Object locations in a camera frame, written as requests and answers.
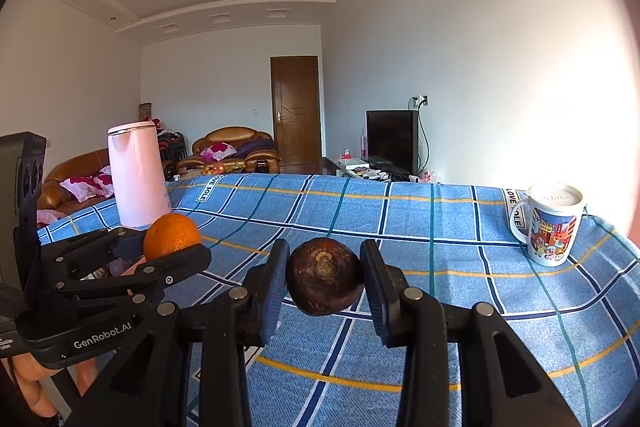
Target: brown leather armchair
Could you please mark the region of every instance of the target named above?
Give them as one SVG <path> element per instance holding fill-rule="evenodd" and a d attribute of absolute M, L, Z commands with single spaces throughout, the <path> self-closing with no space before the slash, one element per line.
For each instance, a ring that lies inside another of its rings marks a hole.
<path fill-rule="evenodd" d="M 250 127 L 222 127 L 211 131 L 207 136 L 196 140 L 191 147 L 193 155 L 187 156 L 178 162 L 178 174 L 184 174 L 190 169 L 202 169 L 206 165 L 204 158 L 200 156 L 200 152 L 210 147 L 212 143 L 225 142 L 238 148 L 244 142 L 259 138 L 272 139 L 271 135 L 262 131 L 256 131 Z M 261 149 L 250 152 L 245 158 L 224 158 L 220 163 L 226 166 L 227 171 L 235 169 L 244 169 L 245 172 L 255 172 L 256 165 L 259 160 L 267 163 L 270 173 L 277 174 L 280 172 L 280 156 L 275 149 Z"/>
<path fill-rule="evenodd" d="M 62 187 L 60 182 L 68 178 L 94 176 L 107 165 L 109 165 L 108 149 L 88 152 L 57 165 L 42 182 L 42 194 L 38 198 L 38 208 L 40 210 L 57 210 L 68 216 L 77 210 L 106 200 L 107 198 L 97 196 L 83 203 L 78 203 L 76 197 Z"/>

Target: blue plaid tablecloth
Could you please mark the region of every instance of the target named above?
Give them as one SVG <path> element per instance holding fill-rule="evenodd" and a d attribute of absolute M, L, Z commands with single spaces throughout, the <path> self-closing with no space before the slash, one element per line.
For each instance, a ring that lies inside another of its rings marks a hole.
<path fill-rule="evenodd" d="M 354 252 L 374 239 L 411 285 L 462 307 L 492 303 L 548 372 L 583 426 L 604 425 L 638 378 L 640 252 L 586 214 L 567 263 L 533 264 L 508 227 L 507 192 L 459 185 L 377 183 L 332 176 L 228 174 L 168 184 L 210 248 L 209 269 L 167 290 L 182 307 L 210 301 L 263 263 L 273 242 L 295 248 L 330 235 Z M 119 224 L 113 200 L 40 230 L 43 243 Z M 461 423 L 460 372 L 449 345 L 451 425 Z M 194 346 L 188 422 L 198 422 Z M 393 426 L 404 350 L 375 335 L 366 296 L 308 317 L 288 298 L 264 350 L 246 354 L 257 427 Z"/>

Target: mug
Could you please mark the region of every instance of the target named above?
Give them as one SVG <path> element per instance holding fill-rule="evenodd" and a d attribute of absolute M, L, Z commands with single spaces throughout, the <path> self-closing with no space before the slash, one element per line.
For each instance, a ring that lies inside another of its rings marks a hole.
<path fill-rule="evenodd" d="M 584 196 L 575 187 L 563 183 L 541 183 L 526 192 L 527 197 L 516 203 L 509 215 L 511 232 L 527 245 L 532 261 L 542 266 L 559 266 L 569 256 L 580 225 Z M 527 233 L 523 234 L 515 224 L 515 214 L 524 204 Z"/>

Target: purple blanket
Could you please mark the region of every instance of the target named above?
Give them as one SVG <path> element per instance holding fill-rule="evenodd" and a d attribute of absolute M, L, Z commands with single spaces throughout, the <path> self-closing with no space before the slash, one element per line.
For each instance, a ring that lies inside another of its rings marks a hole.
<path fill-rule="evenodd" d="M 275 149 L 276 144 L 270 138 L 258 138 L 256 140 L 249 140 L 242 145 L 236 147 L 236 154 L 233 158 L 245 158 L 250 152 L 259 151 L 262 149 Z"/>

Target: air vent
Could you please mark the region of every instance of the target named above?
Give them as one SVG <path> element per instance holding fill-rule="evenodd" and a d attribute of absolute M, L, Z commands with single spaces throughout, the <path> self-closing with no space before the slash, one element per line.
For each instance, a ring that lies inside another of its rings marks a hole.
<path fill-rule="evenodd" d="M 173 33 L 180 31 L 180 27 L 175 22 L 172 22 L 171 24 L 165 24 L 164 26 L 158 26 L 158 29 L 162 33 Z"/>
<path fill-rule="evenodd" d="M 231 22 L 231 12 L 228 13 L 216 13 L 215 15 L 208 16 L 214 24 L 222 24 L 224 22 Z"/>
<path fill-rule="evenodd" d="M 266 12 L 268 13 L 267 18 L 269 19 L 286 19 L 287 18 L 287 12 L 290 10 L 291 8 L 271 8 L 271 9 L 267 9 Z"/>

